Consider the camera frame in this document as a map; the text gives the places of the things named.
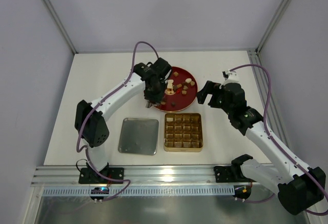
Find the silver metal tongs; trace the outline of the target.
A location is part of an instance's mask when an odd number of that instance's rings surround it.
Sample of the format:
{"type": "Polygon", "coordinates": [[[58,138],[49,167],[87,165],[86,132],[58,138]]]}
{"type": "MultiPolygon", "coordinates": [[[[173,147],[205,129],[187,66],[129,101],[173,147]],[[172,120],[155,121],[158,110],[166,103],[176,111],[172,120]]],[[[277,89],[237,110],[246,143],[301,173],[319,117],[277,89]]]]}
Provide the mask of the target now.
{"type": "Polygon", "coordinates": [[[146,108],[151,108],[153,106],[153,103],[150,101],[147,101],[146,108]]]}

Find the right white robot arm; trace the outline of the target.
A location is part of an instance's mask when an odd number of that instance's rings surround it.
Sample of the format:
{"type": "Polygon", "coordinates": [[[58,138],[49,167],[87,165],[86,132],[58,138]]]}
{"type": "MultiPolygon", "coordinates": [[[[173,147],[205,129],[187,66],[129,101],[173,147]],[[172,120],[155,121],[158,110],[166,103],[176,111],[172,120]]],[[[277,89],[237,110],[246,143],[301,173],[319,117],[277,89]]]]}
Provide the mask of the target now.
{"type": "Polygon", "coordinates": [[[311,168],[274,135],[263,116],[247,105],[239,83],[221,85],[207,81],[196,95],[198,103],[203,104],[208,95],[212,96],[208,105],[222,109],[231,125],[252,141],[275,167],[270,169],[253,157],[242,155],[232,161],[238,179],[248,178],[260,183],[293,215],[327,198],[324,171],[320,167],[311,168]]]}

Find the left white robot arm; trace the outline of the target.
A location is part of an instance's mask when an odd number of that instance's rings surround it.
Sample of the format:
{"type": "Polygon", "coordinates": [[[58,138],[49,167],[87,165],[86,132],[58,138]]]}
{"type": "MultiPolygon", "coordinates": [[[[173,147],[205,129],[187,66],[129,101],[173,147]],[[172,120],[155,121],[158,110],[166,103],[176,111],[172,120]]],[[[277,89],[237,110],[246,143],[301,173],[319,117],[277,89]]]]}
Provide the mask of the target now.
{"type": "Polygon", "coordinates": [[[103,148],[110,132],[107,121],[127,101],[143,93],[148,106],[158,106],[165,95],[171,65],[159,58],[155,63],[139,63],[121,84],[92,102],[77,104],[74,126],[78,131],[76,151],[86,150],[87,164],[95,174],[103,177],[101,170],[108,166],[103,148]]]}

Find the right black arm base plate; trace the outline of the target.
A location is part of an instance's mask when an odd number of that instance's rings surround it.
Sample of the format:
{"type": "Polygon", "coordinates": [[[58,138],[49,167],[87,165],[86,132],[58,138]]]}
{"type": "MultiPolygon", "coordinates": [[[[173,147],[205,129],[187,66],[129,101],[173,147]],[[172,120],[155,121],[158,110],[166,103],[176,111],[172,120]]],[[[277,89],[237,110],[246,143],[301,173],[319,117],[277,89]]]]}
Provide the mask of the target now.
{"type": "Polygon", "coordinates": [[[234,181],[231,166],[215,166],[213,168],[216,183],[228,183],[234,181]]]}

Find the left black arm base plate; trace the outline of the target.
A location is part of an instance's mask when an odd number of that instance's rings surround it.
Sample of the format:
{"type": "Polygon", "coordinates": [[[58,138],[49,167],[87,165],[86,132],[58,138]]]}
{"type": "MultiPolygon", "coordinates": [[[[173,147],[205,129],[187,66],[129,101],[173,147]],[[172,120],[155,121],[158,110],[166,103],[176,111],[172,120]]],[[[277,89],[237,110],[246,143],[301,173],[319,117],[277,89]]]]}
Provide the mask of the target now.
{"type": "Polygon", "coordinates": [[[124,168],[115,168],[106,166],[100,171],[100,174],[105,178],[97,174],[89,166],[80,169],[78,183],[82,185],[90,184],[122,184],[124,179],[124,168]]]}

